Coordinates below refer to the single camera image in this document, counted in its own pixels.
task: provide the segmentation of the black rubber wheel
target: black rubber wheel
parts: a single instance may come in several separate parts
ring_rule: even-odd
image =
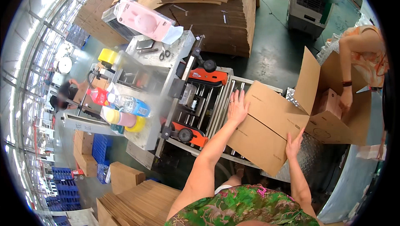
[[[203,68],[206,72],[211,73],[217,69],[217,64],[213,60],[209,59],[204,61]]]
[[[193,139],[193,131],[183,128],[179,131],[178,138],[182,143],[188,143]]]
[[[108,63],[106,61],[101,61],[101,64],[106,68],[106,69],[111,69],[113,66],[111,63]]]

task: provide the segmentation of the woman's arm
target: woman's arm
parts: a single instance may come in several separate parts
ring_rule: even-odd
[[[306,178],[304,177],[303,171],[297,161],[297,153],[300,150],[301,141],[303,139],[304,128],[300,131],[297,137],[292,140],[292,136],[287,134],[287,144],[286,144],[286,156],[289,162],[289,173],[290,173],[290,189],[292,191],[292,198],[300,204],[303,211],[317,219],[317,215],[311,206],[311,192],[308,187]]]
[[[382,48],[382,41],[376,31],[368,29],[359,35],[350,35],[339,40],[340,67],[343,81],[351,81],[351,53],[378,52]],[[352,86],[343,87],[339,106],[348,112],[353,103]]]
[[[246,117],[249,105],[250,103],[244,105],[244,91],[241,93],[240,100],[238,90],[231,94],[226,124],[208,141],[194,161],[185,187],[173,203],[167,219],[199,199],[214,196],[215,165],[227,141]]]

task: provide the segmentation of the factory floor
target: factory floor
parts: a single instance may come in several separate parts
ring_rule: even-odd
[[[348,1],[334,6],[333,13],[322,35],[313,41],[311,37],[300,31],[288,31],[286,14],[288,0],[260,0],[260,7],[256,11],[256,28],[254,32],[252,53],[250,58],[232,57],[216,53],[202,53],[204,59],[212,58],[218,66],[234,69],[234,74],[239,77],[258,80],[281,89],[295,86],[303,57],[304,46],[316,55],[327,38],[333,33],[340,34],[348,27],[354,26],[359,18],[359,12]],[[97,57],[102,48],[102,43],[90,37],[82,51],[77,51],[69,77],[78,82],[86,78],[92,63],[97,63]],[[60,120],[62,113],[56,115],[54,145],[56,153],[56,167],[75,169],[73,157],[74,131],[63,127]],[[146,173],[148,178],[156,178],[171,187],[182,189],[191,171],[195,157],[183,151],[177,168],[167,172],[156,173],[150,171],[126,153],[127,139],[115,137],[111,148],[110,162],[119,161]],[[229,172],[229,163],[221,159],[216,168],[215,185],[220,185],[227,180],[226,170]],[[97,178],[78,180],[81,204],[83,208],[96,209],[96,198],[111,191],[110,184],[101,184]]]

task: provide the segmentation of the worker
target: worker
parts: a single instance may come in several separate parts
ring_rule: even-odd
[[[75,84],[77,88],[71,87],[71,84]],[[71,103],[67,102],[67,99],[73,100],[75,95],[77,94],[79,89],[84,89],[87,87],[86,83],[78,83],[75,79],[70,79],[67,82],[63,83],[57,90],[57,96],[52,96],[50,98],[50,105],[54,108],[56,112],[60,110],[66,110],[66,109],[76,109],[78,106],[73,105]],[[102,119],[102,117],[99,114],[90,112],[88,110],[85,110],[83,108],[83,113],[86,113],[93,118],[97,118],[99,120]]]
[[[370,87],[382,88],[389,63],[382,34],[373,25],[348,28],[339,39],[339,55],[343,76],[339,106],[348,112],[353,103],[351,65]]]
[[[286,155],[289,161],[292,197],[266,189],[260,184],[242,185],[243,169],[238,169],[235,175],[214,190],[215,165],[227,141],[245,119],[249,105],[250,103],[244,104],[244,91],[240,99],[238,90],[231,94],[228,120],[194,161],[186,185],[167,216],[166,226],[266,226],[278,223],[318,225],[311,206],[310,189],[297,162],[304,128],[294,140],[287,134]]]

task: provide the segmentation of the hand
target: hand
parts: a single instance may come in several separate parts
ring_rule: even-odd
[[[240,95],[239,100],[239,90],[232,92],[229,100],[229,107],[227,109],[227,119],[231,121],[235,121],[238,125],[243,122],[246,118],[250,106],[250,102],[247,102],[244,105],[244,90]]]
[[[305,128],[302,128],[300,130],[300,133],[297,135],[297,137],[292,141],[292,136],[290,133],[287,134],[287,144],[285,148],[286,156],[288,160],[297,160],[297,154],[299,153],[300,150],[300,144],[301,141],[303,140],[303,132]]]
[[[347,113],[353,103],[353,92],[351,86],[343,87],[343,93],[340,97],[339,107],[343,113]]]

